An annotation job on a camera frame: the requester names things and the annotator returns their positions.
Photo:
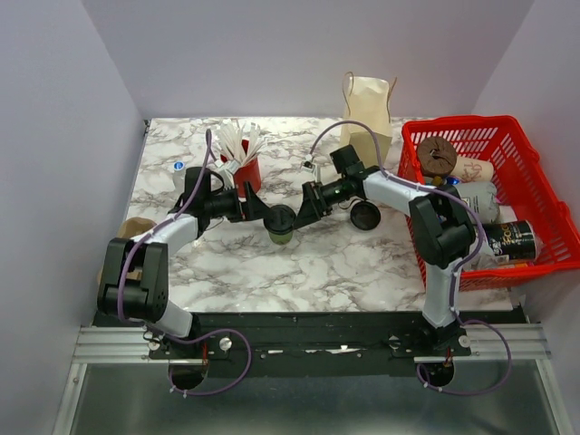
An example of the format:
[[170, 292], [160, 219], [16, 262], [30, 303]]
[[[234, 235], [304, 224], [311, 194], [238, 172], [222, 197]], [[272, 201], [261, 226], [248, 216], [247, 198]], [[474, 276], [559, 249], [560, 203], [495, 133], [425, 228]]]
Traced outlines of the black plastic cup lid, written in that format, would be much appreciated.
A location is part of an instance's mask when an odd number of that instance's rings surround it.
[[275, 235], [286, 235], [294, 231], [296, 213], [287, 205], [272, 206], [263, 219], [266, 230]]

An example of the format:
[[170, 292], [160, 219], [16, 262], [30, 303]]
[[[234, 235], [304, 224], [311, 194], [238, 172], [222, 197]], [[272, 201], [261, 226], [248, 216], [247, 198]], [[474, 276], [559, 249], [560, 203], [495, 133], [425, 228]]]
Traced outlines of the green paper coffee cup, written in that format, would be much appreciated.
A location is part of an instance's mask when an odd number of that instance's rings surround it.
[[288, 244], [294, 235], [294, 231], [292, 229], [286, 231], [284, 234], [274, 231], [267, 231], [270, 240], [276, 245], [286, 245]]

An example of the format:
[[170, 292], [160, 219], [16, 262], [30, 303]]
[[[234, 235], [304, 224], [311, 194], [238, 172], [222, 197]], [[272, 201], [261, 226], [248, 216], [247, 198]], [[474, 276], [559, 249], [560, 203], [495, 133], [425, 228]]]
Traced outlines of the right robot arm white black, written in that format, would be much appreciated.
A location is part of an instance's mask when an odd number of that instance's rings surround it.
[[417, 332], [417, 344], [435, 355], [450, 344], [446, 328], [457, 320], [453, 300], [459, 291], [460, 262], [476, 241], [469, 208], [454, 188], [433, 188], [365, 168], [351, 145], [331, 153], [339, 179], [303, 185], [303, 201], [294, 221], [298, 229], [330, 215], [333, 206], [351, 198], [393, 208], [411, 220], [411, 238], [426, 266], [426, 299], [422, 315], [428, 326]]

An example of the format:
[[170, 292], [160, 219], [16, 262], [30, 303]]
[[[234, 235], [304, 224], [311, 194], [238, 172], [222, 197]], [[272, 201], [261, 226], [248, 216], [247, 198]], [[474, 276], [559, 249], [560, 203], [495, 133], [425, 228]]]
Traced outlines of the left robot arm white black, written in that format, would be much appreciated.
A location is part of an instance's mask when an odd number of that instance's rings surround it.
[[169, 259], [199, 239], [217, 218], [236, 223], [266, 218], [270, 207], [243, 185], [212, 188], [218, 174], [188, 168], [178, 203], [153, 229], [131, 237], [116, 237], [107, 246], [97, 308], [123, 322], [142, 322], [170, 335], [169, 346], [182, 358], [194, 356], [201, 345], [196, 316], [169, 300]]

